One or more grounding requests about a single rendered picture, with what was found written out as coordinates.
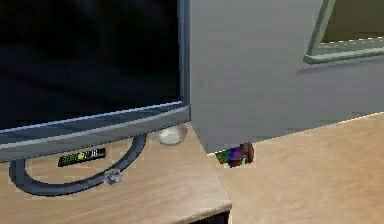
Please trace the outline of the grey framed window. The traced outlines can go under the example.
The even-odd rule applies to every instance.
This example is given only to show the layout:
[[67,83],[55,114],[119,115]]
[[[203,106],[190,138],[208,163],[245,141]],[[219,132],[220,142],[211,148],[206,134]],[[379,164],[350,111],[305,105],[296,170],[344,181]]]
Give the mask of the grey framed window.
[[384,55],[384,0],[323,0],[303,61]]

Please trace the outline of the light wooden television stand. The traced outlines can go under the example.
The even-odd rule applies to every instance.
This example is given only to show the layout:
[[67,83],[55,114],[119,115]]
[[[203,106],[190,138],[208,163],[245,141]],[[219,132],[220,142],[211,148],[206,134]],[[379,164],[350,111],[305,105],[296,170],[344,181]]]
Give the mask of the light wooden television stand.
[[189,224],[232,209],[192,127],[175,146],[148,136],[122,183],[60,197],[27,194],[0,164],[0,224]]

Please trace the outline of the grey bowl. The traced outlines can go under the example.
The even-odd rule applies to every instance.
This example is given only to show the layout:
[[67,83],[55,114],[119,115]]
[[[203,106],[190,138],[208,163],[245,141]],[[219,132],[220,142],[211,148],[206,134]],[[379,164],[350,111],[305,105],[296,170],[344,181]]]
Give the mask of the grey bowl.
[[154,138],[162,145],[172,146],[181,143],[187,134],[187,126],[180,124],[155,132]]

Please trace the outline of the multicoloured small object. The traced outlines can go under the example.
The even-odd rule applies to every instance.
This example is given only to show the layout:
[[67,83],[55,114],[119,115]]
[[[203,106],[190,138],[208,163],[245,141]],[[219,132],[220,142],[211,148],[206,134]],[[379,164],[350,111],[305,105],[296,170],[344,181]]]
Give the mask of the multicoloured small object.
[[240,166],[242,163],[252,163],[254,155],[255,151],[251,143],[243,143],[215,154],[220,164],[226,163],[230,168]]

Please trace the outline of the black remote control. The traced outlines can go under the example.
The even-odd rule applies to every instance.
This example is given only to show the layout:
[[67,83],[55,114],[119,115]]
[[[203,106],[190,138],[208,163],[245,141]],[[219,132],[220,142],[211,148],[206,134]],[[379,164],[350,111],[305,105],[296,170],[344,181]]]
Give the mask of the black remote control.
[[65,167],[65,166],[92,161],[92,160],[105,158],[105,157],[106,157],[105,148],[94,149],[90,151],[84,151],[84,152],[62,156],[58,160],[58,166]]

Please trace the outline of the black television set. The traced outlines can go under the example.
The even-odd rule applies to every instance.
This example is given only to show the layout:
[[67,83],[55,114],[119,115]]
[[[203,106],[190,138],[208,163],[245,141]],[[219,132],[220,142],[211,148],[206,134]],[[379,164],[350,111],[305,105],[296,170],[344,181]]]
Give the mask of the black television set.
[[[190,12],[191,0],[0,0],[0,163],[18,189],[88,190],[122,173],[148,134],[190,121]],[[82,180],[26,170],[124,139],[120,160]]]

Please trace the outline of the small clear glass object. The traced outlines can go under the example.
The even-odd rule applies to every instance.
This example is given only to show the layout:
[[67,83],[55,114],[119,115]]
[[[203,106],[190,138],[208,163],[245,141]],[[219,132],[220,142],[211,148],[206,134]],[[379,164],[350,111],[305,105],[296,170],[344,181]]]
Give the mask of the small clear glass object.
[[118,169],[111,169],[105,172],[103,182],[109,187],[116,187],[123,181],[124,175]]

